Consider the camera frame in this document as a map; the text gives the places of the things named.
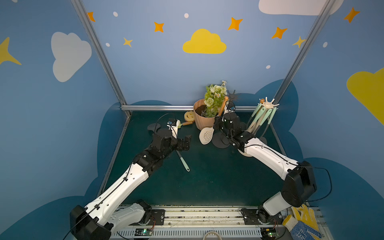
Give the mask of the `grey skimmer mint handle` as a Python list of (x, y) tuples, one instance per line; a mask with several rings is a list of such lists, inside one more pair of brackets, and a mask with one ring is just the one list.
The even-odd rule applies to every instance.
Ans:
[(186, 171), (190, 172), (190, 168), (189, 168), (187, 162), (185, 161), (185, 159), (183, 158), (183, 156), (181, 155), (181, 153), (179, 151), (176, 151), (176, 153), (178, 154), (178, 156), (179, 156), (184, 168), (186, 169)]
[(262, 106), (263, 106), (262, 103), (259, 103), (259, 104), (257, 105), (257, 107), (256, 107), (255, 110), (253, 111), (253, 113), (252, 113), (250, 119), (248, 120), (248, 123), (247, 123), (247, 126), (248, 126), (248, 127), (250, 126), (251, 121), (254, 119), (256, 113), (259, 111), (259, 109), (260, 109)]
[(257, 124), (256, 129), (253, 131), (253, 134), (255, 135), (257, 131), (260, 129), (260, 127), (264, 124), (264, 122), (268, 119), (268, 117), (271, 115), (273, 109), (269, 109), (265, 112), (262, 118), (259, 119), (259, 123)]
[(260, 136), (260, 140), (261, 140), (265, 145), (267, 145), (268, 142), (267, 142), (267, 139), (264, 137), (264, 135), (265, 135), (267, 129), (269, 128), (270, 123), (272, 122), (272, 119), (273, 119), (273, 117), (274, 117), (274, 115), (275, 115), (277, 109), (278, 109), (277, 107), (273, 108), (271, 114), (270, 114), (269, 117), (267, 118), (268, 122), (267, 122), (266, 128), (265, 128), (264, 132), (262, 133), (262, 135)]

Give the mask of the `cream skimmer wooden handle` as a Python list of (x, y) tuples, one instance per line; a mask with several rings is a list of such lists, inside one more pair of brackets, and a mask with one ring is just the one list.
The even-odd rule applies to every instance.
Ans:
[[(219, 119), (223, 112), (226, 110), (226, 102), (229, 100), (229, 97), (228, 96), (225, 96), (224, 98), (224, 101), (222, 103), (222, 106), (218, 112), (218, 115), (216, 116), (215, 119)], [(201, 144), (203, 145), (207, 145), (208, 143), (211, 142), (212, 138), (213, 138), (213, 135), (214, 135), (214, 128), (213, 127), (206, 127), (206, 128), (203, 128), (199, 134), (199, 140), (201, 142)]]

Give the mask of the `all grey slotted skimmer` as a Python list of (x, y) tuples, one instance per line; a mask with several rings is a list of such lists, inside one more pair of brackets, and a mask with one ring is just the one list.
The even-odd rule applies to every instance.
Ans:
[(159, 123), (153, 123), (147, 126), (148, 131), (152, 131), (154, 133), (157, 132), (161, 128), (161, 125)]

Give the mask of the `cream skimmer mint handle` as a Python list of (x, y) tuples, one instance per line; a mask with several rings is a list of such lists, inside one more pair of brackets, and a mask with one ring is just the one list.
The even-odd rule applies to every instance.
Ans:
[(259, 119), (263, 117), (266, 111), (266, 107), (262, 106), (259, 111), (256, 113), (254, 119), (251, 121), (250, 126), (247, 128), (247, 132), (253, 134), (253, 131), (256, 129)]

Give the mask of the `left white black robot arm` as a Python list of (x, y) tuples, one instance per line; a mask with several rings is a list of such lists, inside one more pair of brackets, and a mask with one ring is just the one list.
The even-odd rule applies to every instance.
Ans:
[(187, 151), (191, 136), (177, 137), (177, 128), (153, 133), (151, 144), (137, 154), (128, 169), (103, 194), (85, 207), (77, 205), (70, 212), (70, 233), (78, 240), (108, 240), (131, 224), (146, 224), (152, 207), (144, 201), (121, 211), (121, 203), (157, 169), (173, 151)]

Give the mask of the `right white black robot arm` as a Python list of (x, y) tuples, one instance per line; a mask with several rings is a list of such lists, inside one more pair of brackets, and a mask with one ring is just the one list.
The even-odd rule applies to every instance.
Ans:
[(255, 135), (244, 131), (236, 113), (215, 117), (214, 130), (227, 137), (241, 153), (256, 158), (273, 170), (283, 181), (282, 189), (258, 207), (261, 222), (290, 207), (300, 207), (317, 191), (313, 166), (298, 162), (276, 152)]

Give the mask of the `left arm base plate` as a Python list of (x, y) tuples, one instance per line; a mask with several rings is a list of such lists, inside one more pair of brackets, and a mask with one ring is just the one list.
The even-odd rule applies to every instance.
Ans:
[(140, 221), (141, 225), (155, 225), (162, 226), (165, 220), (165, 210), (163, 209), (155, 209), (146, 211), (142, 220)]

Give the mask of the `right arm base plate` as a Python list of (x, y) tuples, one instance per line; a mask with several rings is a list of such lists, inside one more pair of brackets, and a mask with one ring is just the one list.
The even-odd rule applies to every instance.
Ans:
[(245, 225), (280, 225), (283, 223), (283, 216), (278, 213), (270, 216), (264, 209), (248, 209), (242, 208), (240, 210)]

